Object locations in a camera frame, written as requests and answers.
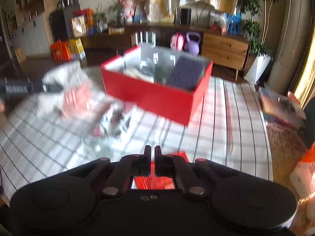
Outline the red printed packet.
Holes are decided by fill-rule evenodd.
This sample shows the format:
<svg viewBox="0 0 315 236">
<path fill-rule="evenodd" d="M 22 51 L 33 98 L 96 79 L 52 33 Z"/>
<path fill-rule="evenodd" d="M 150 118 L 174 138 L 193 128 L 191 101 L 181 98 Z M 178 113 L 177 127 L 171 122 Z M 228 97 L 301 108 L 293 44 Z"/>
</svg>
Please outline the red printed packet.
<svg viewBox="0 0 315 236">
<path fill-rule="evenodd" d="M 173 190 L 176 188 L 173 178 L 176 176 L 176 168 L 173 160 L 165 167 L 163 176 L 155 173 L 155 160 L 151 161 L 151 174 L 149 176 L 135 176 L 133 189 L 138 190 Z"/>
</svg>

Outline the pink mesh bath sponge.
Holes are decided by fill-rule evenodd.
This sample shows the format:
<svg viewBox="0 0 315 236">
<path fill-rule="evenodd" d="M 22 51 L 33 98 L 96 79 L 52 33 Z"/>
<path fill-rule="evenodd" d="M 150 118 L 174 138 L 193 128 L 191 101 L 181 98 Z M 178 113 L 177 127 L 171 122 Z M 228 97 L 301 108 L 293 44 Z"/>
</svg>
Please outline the pink mesh bath sponge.
<svg viewBox="0 0 315 236">
<path fill-rule="evenodd" d="M 65 92 L 61 107 L 63 118 L 82 116 L 92 111 L 93 92 L 91 87 L 91 82 L 86 81 Z"/>
</svg>

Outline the clear plastic zip bag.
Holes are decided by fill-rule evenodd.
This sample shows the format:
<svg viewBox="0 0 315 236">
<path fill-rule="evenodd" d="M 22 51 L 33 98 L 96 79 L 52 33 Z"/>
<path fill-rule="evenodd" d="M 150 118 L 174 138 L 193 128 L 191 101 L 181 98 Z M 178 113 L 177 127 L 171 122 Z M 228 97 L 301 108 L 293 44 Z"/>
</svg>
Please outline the clear plastic zip bag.
<svg viewBox="0 0 315 236">
<path fill-rule="evenodd" d="M 59 84 L 63 90 L 37 95 L 37 117 L 53 112 L 59 112 L 62 118 L 85 117 L 89 113 L 104 112 L 113 103 L 105 95 L 100 67 L 82 68 L 79 61 L 64 63 L 48 71 L 43 83 Z"/>
</svg>

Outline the red cardboard box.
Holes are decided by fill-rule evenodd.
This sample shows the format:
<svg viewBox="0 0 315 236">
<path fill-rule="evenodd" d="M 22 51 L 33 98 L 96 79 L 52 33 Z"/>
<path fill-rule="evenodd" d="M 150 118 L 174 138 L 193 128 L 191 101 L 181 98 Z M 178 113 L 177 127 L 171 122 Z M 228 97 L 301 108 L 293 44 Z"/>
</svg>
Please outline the red cardboard box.
<svg viewBox="0 0 315 236">
<path fill-rule="evenodd" d="M 205 73 L 195 90 L 186 91 L 158 82 L 144 82 L 120 73 L 120 70 L 126 67 L 138 68 L 140 52 L 140 45 L 134 46 L 123 56 L 118 55 L 100 66 L 106 93 L 187 126 L 208 88 L 213 62 L 204 56 L 181 52 L 180 57 L 204 62 L 206 66 Z"/>
</svg>

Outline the white printed cloth bag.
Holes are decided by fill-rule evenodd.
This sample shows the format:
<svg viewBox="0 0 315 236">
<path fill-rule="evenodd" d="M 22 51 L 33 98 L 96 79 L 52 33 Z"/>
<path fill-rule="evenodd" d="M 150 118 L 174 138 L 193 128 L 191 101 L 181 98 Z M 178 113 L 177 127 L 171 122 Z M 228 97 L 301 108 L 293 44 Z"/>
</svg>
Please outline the white printed cloth bag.
<svg viewBox="0 0 315 236">
<path fill-rule="evenodd" d="M 134 79 L 142 80 L 144 82 L 154 83 L 154 77 L 141 73 L 134 67 L 126 67 L 120 70 L 123 75 L 129 76 Z"/>
</svg>

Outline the purple green scrub sponge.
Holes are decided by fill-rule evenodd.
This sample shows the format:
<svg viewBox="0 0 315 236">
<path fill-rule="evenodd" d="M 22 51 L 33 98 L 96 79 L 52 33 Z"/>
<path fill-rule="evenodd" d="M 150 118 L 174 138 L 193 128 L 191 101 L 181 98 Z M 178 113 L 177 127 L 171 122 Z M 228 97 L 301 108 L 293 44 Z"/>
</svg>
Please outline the purple green scrub sponge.
<svg viewBox="0 0 315 236">
<path fill-rule="evenodd" d="M 205 63 L 180 57 L 166 79 L 166 84 L 186 91 L 194 91 L 205 73 Z"/>
</svg>

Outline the clear glass jar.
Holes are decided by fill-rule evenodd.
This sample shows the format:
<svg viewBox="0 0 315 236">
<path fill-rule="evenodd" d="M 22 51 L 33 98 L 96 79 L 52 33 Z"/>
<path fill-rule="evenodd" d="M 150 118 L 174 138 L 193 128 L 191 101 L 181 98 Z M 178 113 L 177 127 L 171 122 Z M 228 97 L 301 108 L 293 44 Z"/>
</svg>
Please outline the clear glass jar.
<svg viewBox="0 0 315 236">
<path fill-rule="evenodd" d="M 140 63 L 137 69 L 153 78 L 153 82 L 165 84 L 182 53 L 147 43 L 142 43 L 140 48 Z"/>
</svg>

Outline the yellow carton box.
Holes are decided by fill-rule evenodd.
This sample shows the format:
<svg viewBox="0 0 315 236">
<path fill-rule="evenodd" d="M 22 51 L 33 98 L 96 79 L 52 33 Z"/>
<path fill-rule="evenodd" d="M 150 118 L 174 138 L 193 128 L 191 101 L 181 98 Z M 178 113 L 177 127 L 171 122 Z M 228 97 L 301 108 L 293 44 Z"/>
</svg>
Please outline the yellow carton box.
<svg viewBox="0 0 315 236">
<path fill-rule="evenodd" d="M 86 57 L 80 38 L 69 40 L 68 50 L 72 60 L 83 60 Z"/>
</svg>

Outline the small cardboard box on cabinet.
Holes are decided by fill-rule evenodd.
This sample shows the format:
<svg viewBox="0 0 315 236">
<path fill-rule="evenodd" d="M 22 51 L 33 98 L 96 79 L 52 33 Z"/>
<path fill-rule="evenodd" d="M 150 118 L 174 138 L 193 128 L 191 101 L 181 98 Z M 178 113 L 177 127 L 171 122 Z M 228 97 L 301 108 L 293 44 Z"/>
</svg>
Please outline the small cardboard box on cabinet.
<svg viewBox="0 0 315 236">
<path fill-rule="evenodd" d="M 108 34 L 109 35 L 120 35 L 125 33 L 125 27 L 109 27 Z"/>
</svg>

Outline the pink toy suitcase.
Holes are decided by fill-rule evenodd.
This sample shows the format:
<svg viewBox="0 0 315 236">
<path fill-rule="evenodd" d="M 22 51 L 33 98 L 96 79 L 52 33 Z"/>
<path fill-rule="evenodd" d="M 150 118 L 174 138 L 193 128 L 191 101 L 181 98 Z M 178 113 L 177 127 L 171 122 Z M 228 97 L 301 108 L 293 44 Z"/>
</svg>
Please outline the pink toy suitcase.
<svg viewBox="0 0 315 236">
<path fill-rule="evenodd" d="M 182 51 L 185 45 L 185 37 L 180 32 L 176 32 L 172 35 L 170 41 L 170 47 L 172 50 Z"/>
</svg>

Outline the clear plastic organizer box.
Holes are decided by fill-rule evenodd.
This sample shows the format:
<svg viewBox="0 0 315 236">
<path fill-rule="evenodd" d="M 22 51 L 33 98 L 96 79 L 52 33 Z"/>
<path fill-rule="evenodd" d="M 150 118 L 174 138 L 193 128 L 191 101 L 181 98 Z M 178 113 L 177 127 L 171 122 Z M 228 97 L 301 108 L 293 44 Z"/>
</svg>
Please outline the clear plastic organizer box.
<svg viewBox="0 0 315 236">
<path fill-rule="evenodd" d="M 292 99 L 264 87 L 258 89 L 258 98 L 268 123 L 294 130 L 305 127 L 306 114 Z"/>
</svg>

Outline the pink plush doll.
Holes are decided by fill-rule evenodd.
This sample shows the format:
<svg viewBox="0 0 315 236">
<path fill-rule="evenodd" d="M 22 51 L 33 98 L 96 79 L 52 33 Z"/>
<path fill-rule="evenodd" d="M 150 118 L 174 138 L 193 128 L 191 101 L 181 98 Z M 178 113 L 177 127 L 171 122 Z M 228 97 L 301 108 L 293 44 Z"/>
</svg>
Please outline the pink plush doll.
<svg viewBox="0 0 315 236">
<path fill-rule="evenodd" d="M 134 18 L 134 0 L 120 0 L 126 23 L 132 23 Z"/>
</svg>

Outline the black cylindrical speaker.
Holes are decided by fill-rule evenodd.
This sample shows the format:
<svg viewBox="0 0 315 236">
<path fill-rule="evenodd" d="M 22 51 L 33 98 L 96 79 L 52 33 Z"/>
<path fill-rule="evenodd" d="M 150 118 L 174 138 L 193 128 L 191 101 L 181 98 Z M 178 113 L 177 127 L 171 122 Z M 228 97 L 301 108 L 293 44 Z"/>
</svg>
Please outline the black cylindrical speaker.
<svg viewBox="0 0 315 236">
<path fill-rule="evenodd" d="M 185 7 L 181 8 L 181 18 L 180 18 L 181 25 L 190 25 L 191 15 L 192 15 L 191 8 L 185 8 Z"/>
</svg>

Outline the yellow curtain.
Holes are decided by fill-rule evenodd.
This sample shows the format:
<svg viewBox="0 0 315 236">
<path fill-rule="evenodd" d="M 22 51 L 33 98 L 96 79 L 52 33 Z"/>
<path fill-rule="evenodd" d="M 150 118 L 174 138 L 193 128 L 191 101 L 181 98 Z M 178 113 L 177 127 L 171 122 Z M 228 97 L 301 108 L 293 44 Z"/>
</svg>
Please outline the yellow curtain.
<svg viewBox="0 0 315 236">
<path fill-rule="evenodd" d="M 314 38 L 311 41 L 305 66 L 294 95 L 302 108 L 308 104 L 311 98 L 314 98 Z"/>
</svg>

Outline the tall green potted plant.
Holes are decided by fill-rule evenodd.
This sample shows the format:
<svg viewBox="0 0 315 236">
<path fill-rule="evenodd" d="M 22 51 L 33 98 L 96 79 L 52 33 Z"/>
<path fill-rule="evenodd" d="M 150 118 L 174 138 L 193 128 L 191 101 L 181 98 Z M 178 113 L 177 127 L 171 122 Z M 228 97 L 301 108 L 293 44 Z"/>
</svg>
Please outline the tall green potted plant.
<svg viewBox="0 0 315 236">
<path fill-rule="evenodd" d="M 265 46 L 269 31 L 271 9 L 279 0 L 238 0 L 240 14 L 247 14 L 242 30 L 249 41 L 249 55 L 253 58 L 251 66 L 245 70 L 244 79 L 252 84 L 259 82 L 268 64 L 272 60 L 271 50 Z"/>
</svg>

